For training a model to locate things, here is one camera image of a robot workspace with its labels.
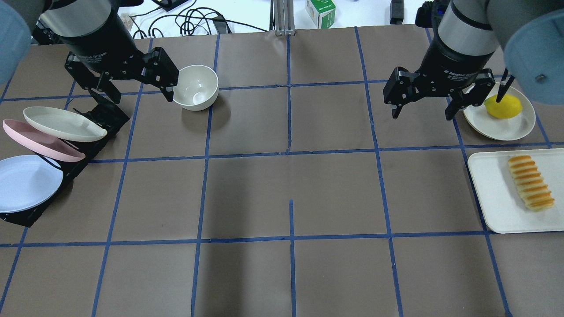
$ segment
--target plate rack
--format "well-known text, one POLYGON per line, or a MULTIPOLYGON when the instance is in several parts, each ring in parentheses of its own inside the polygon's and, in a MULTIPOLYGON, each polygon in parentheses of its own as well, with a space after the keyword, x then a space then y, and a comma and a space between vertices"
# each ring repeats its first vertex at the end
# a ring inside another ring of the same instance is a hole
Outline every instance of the plate rack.
POLYGON ((92 160, 100 152, 100 150, 104 148, 108 141, 115 137, 121 127, 129 121, 129 116, 127 116, 116 104, 93 91, 90 91, 90 95, 92 95, 94 100, 97 102, 94 109, 85 113, 76 109, 74 110, 88 118, 90 121, 106 129, 108 134, 96 142, 71 142, 64 140, 64 142, 71 144, 80 152, 84 153, 86 157, 79 162, 56 161, 60 165, 60 168, 49 162, 49 160, 47 160, 44 156, 36 153, 39 157, 53 166, 53 168, 61 169, 63 171, 63 180, 59 189, 49 199, 33 208, 17 213, 0 213, 0 219, 6 222, 19 224, 21 226, 31 227, 35 221, 41 217, 45 209, 47 209, 56 197, 66 188, 66 186, 84 170, 90 160, 92 160))

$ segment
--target white plate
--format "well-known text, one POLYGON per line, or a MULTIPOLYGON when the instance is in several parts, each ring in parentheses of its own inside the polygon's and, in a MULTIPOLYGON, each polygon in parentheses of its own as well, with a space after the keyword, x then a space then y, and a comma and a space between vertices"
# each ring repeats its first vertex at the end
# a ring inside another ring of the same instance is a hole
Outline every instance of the white plate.
POLYGON ((108 134, 86 117, 62 109, 29 107, 24 117, 37 130, 69 141, 94 142, 108 134))
POLYGON ((564 230, 564 149, 475 153, 468 168, 488 227, 500 234, 564 230), (552 191, 554 206, 541 212, 527 209, 519 197, 507 161, 530 155, 552 191))
MULTIPOLYGON (((496 83, 488 94, 488 98, 496 95, 499 89, 499 83, 496 83)), ((498 119, 492 117, 486 110, 486 106, 482 104, 479 107, 467 107, 464 117, 471 127, 481 134, 494 140, 513 141, 524 138, 535 127, 535 110, 531 102, 520 91, 513 87, 509 87, 508 94, 519 99, 523 106, 523 111, 510 119, 498 119)))
POLYGON ((41 204, 53 196, 62 180, 63 171, 37 155, 0 161, 0 213, 17 213, 41 204))

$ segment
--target white oval plate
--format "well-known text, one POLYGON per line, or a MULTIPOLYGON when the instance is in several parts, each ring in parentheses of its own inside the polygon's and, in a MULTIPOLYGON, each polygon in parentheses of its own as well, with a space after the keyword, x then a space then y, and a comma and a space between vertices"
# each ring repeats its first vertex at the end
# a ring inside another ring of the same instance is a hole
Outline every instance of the white oval plate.
MULTIPOLYGON (((488 94, 488 98, 496 95, 499 83, 496 83, 488 94)), ((508 94, 519 99, 523 111, 510 119, 498 119, 492 117, 486 110, 484 104, 479 107, 468 107, 464 110, 464 117, 471 127, 481 134, 501 141, 513 141, 524 138, 535 127, 536 115, 531 102, 519 90, 510 87, 508 94)))
POLYGON ((37 130, 69 141, 94 142, 108 134, 86 117, 62 109, 29 107, 24 117, 37 130))
POLYGON ((63 171, 37 155, 0 161, 0 213, 17 213, 41 204, 53 196, 62 181, 63 171))

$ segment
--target light blue plate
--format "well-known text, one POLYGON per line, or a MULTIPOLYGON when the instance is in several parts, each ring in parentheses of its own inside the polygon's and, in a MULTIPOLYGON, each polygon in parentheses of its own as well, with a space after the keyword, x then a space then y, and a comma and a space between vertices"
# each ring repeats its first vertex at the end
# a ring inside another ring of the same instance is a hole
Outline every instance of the light blue plate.
POLYGON ((0 161, 0 213, 17 213, 41 204, 53 196, 62 181, 63 171, 37 155, 0 161))

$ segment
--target green box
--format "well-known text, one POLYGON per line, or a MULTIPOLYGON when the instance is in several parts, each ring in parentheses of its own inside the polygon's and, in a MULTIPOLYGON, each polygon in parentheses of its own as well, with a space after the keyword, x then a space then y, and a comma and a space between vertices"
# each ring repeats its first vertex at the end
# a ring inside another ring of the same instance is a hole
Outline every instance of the green box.
POLYGON ((331 0, 306 0, 306 11, 318 29, 328 29, 335 23, 336 10, 331 0))

